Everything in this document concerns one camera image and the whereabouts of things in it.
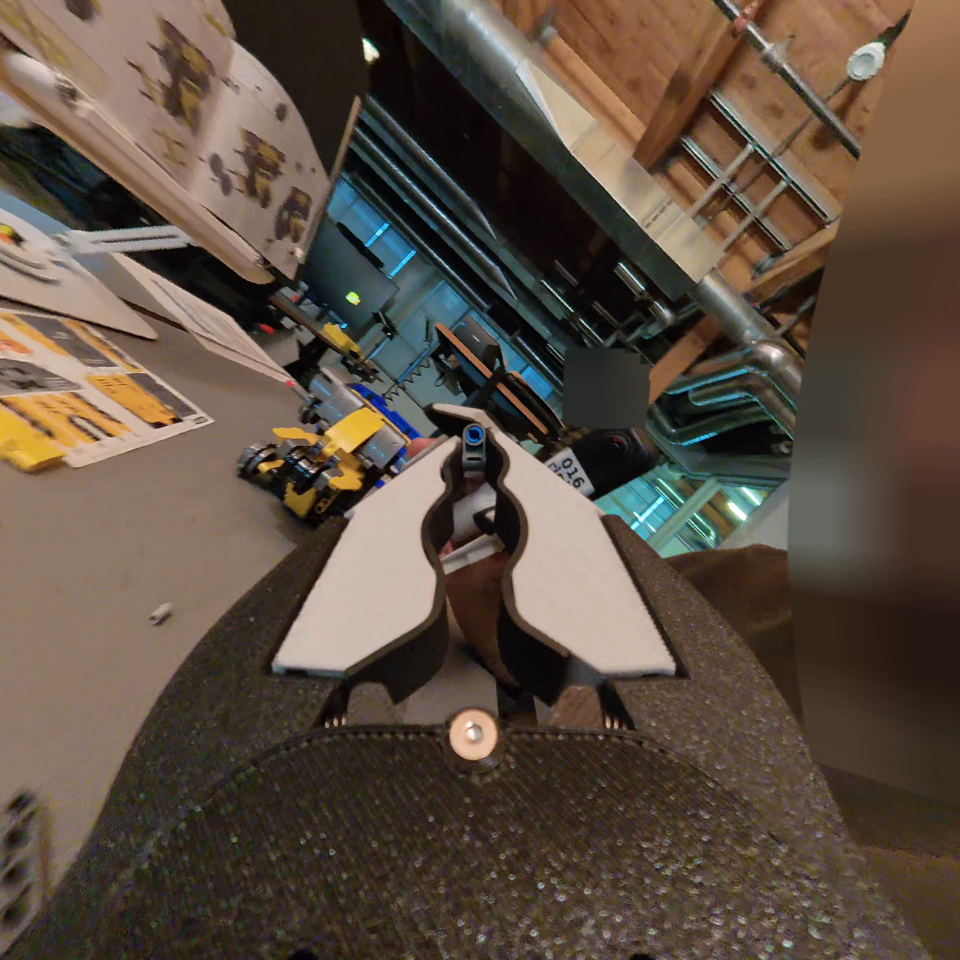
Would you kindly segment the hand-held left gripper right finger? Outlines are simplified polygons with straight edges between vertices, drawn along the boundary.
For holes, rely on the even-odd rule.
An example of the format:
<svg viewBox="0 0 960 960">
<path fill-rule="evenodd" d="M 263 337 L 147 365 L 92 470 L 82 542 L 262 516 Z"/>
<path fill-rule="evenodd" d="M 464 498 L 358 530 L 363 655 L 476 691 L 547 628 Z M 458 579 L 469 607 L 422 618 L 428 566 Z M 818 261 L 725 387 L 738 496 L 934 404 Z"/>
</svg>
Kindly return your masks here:
<svg viewBox="0 0 960 960">
<path fill-rule="evenodd" d="M 488 432 L 502 577 L 499 653 L 553 706 L 571 685 L 674 678 L 678 662 L 605 513 L 500 429 Z"/>
</svg>

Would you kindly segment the printed sticker sheet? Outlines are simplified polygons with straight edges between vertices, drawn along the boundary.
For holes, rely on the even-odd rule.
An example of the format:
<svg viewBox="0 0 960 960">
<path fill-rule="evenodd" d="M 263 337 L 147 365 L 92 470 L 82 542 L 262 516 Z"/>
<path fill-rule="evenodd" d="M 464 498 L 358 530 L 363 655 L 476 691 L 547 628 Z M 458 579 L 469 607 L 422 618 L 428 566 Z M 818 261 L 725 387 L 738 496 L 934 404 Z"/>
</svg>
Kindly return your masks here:
<svg viewBox="0 0 960 960">
<path fill-rule="evenodd" d="M 2 308 L 1 426 L 55 443 L 65 455 L 56 467 L 92 466 L 213 423 L 93 326 Z"/>
</svg>

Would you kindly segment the black display board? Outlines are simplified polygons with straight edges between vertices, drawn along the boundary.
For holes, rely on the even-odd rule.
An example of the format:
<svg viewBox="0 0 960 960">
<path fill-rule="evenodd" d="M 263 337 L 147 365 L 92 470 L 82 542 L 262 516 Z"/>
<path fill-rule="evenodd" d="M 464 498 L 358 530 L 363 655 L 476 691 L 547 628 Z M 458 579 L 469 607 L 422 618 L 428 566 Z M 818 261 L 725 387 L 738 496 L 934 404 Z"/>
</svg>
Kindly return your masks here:
<svg viewBox="0 0 960 960">
<path fill-rule="evenodd" d="M 294 280 L 369 89 L 356 2 L 226 1 L 229 63 L 205 139 L 203 205 L 244 282 Z"/>
</svg>

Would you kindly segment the silver ventilation duct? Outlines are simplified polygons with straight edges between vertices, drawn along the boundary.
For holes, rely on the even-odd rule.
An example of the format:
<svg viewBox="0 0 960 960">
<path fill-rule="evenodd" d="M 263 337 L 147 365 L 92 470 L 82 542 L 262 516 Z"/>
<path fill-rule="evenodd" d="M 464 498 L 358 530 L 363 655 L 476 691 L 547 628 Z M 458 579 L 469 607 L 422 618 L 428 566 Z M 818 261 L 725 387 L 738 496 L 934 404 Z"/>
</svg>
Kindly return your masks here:
<svg viewBox="0 0 960 960">
<path fill-rule="evenodd" d="M 726 366 L 750 378 L 771 419 L 793 439 L 805 366 L 800 354 L 719 270 L 710 270 L 691 297 L 736 347 Z"/>
</svg>

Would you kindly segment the yellow flat toy panel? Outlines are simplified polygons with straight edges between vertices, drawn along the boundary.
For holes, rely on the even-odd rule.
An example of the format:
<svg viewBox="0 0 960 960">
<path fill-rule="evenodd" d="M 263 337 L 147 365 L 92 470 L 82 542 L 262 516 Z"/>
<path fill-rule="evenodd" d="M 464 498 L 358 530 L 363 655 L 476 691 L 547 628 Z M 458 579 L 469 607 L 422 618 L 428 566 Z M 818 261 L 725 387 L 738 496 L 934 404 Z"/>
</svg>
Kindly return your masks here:
<svg viewBox="0 0 960 960">
<path fill-rule="evenodd" d="M 66 462 L 66 455 L 49 438 L 31 429 L 1 426 L 1 461 L 24 474 L 46 471 Z"/>
</svg>

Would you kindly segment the grey perforated toy beam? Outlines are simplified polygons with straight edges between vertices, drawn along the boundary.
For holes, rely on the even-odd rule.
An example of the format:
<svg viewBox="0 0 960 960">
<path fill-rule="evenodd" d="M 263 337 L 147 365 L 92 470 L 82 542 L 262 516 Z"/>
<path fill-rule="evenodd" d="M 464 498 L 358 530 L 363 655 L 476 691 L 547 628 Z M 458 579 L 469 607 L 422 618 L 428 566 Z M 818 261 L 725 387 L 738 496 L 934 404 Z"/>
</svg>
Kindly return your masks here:
<svg viewBox="0 0 960 960">
<path fill-rule="evenodd" d="M 50 818 L 39 795 L 23 789 L 1 808 L 1 952 L 44 906 L 50 889 Z"/>
</svg>

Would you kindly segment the blue storage box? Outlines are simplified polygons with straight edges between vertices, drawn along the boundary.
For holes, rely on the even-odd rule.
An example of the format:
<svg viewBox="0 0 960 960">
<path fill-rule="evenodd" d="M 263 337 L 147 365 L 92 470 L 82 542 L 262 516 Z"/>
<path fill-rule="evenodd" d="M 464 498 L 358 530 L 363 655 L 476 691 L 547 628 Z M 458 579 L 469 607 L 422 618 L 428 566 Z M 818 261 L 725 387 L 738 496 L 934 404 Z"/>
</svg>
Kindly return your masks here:
<svg viewBox="0 0 960 960">
<path fill-rule="evenodd" d="M 369 386 L 361 382 L 350 382 L 347 387 L 354 392 L 363 402 L 377 411 L 387 423 L 402 434 L 407 441 L 414 441 L 422 437 L 422 434 L 405 419 L 402 414 L 394 411 L 383 398 L 383 396 L 372 390 Z"/>
</svg>

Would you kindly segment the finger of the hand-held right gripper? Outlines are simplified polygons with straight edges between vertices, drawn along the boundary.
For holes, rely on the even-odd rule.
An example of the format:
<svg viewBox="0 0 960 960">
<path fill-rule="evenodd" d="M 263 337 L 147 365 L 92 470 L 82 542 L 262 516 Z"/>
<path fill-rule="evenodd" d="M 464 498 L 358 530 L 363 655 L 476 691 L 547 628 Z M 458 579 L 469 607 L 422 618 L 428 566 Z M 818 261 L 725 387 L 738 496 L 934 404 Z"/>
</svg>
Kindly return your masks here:
<svg viewBox="0 0 960 960">
<path fill-rule="evenodd" d="M 431 403 L 423 407 L 423 414 L 432 426 L 426 438 L 428 445 L 443 442 L 454 438 L 462 442 L 465 432 L 470 427 L 478 427 L 483 431 L 493 429 L 493 421 L 483 410 L 449 403 Z"/>
</svg>

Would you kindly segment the wooden top desk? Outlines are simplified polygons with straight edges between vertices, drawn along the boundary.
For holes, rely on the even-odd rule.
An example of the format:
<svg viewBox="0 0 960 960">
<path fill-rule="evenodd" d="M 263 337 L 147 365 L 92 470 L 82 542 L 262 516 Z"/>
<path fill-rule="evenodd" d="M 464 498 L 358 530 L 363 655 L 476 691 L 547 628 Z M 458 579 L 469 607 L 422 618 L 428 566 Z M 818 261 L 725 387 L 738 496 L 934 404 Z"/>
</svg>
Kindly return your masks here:
<svg viewBox="0 0 960 960">
<path fill-rule="evenodd" d="M 506 366 L 499 342 L 477 324 L 454 332 L 434 325 L 437 343 L 430 358 L 438 384 L 479 409 L 517 441 L 544 446 L 561 438 L 558 415 L 533 387 Z"/>
</svg>

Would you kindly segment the white printed paper sheet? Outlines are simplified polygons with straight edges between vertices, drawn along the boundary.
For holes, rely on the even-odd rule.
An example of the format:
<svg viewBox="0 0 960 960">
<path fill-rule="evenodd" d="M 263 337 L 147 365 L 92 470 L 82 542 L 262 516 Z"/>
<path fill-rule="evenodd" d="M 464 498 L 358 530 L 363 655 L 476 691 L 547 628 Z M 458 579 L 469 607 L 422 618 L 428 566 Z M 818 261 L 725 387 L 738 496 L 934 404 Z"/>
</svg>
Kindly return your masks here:
<svg viewBox="0 0 960 960">
<path fill-rule="evenodd" d="M 87 258 L 86 268 L 121 300 L 170 321 L 190 333 L 210 353 L 289 386 L 277 364 L 229 314 L 172 281 L 119 253 Z"/>
</svg>

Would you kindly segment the yellow toy vehicle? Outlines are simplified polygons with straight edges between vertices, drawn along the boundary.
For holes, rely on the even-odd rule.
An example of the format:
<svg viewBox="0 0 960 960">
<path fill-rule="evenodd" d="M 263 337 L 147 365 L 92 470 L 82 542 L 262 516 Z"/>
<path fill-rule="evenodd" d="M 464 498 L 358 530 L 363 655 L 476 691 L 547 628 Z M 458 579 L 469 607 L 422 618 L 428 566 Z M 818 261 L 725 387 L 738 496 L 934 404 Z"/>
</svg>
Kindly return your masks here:
<svg viewBox="0 0 960 960">
<path fill-rule="evenodd" d="M 273 439 L 245 448 L 236 474 L 317 527 L 396 476 L 413 440 L 354 393 L 348 384 L 356 381 L 337 368 L 321 369 L 310 389 L 291 381 L 298 425 L 275 428 Z"/>
</svg>

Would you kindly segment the person's shirt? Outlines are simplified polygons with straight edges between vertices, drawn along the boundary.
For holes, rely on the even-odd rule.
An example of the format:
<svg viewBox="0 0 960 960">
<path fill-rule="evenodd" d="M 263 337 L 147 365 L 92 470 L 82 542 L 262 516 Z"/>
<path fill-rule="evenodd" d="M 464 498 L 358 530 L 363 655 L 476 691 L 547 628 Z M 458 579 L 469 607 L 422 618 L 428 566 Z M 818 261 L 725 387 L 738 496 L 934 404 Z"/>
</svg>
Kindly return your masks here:
<svg viewBox="0 0 960 960">
<path fill-rule="evenodd" d="M 959 808 L 820 766 L 870 870 L 933 958 L 959 957 Z"/>
</svg>

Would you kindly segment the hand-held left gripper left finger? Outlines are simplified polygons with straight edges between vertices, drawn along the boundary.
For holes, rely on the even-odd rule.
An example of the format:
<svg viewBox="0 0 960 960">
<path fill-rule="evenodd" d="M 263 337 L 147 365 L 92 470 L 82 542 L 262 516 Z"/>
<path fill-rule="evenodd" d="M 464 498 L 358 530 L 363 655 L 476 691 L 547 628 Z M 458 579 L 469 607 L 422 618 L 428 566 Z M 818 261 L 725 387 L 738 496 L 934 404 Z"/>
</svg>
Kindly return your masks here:
<svg viewBox="0 0 960 960">
<path fill-rule="evenodd" d="M 450 645 L 439 554 L 452 537 L 461 442 L 440 440 L 361 501 L 282 639 L 276 675 L 382 685 L 395 703 L 433 680 Z"/>
</svg>

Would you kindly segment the instruction booklet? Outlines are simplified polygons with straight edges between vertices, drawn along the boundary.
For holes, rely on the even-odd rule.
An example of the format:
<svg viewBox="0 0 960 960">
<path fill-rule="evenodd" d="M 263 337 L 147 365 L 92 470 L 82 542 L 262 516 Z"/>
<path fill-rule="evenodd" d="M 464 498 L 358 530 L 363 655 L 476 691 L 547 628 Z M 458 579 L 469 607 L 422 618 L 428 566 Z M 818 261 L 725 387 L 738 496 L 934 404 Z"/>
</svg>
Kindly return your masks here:
<svg viewBox="0 0 960 960">
<path fill-rule="evenodd" d="M 293 281 L 330 193 L 223 2 L 1 3 L 2 90 L 245 280 Z"/>
</svg>

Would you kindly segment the dark monitor screen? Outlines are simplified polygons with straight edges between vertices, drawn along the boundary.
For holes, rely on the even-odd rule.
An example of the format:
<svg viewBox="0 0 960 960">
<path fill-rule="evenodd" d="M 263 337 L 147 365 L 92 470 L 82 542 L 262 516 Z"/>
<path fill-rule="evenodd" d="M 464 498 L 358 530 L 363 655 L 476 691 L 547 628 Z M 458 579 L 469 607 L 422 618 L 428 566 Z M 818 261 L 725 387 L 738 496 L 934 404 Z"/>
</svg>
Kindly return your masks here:
<svg viewBox="0 0 960 960">
<path fill-rule="evenodd" d="M 381 261 L 340 224 L 323 219 L 296 279 L 311 302 L 362 335 L 390 307 L 400 288 Z"/>
</svg>

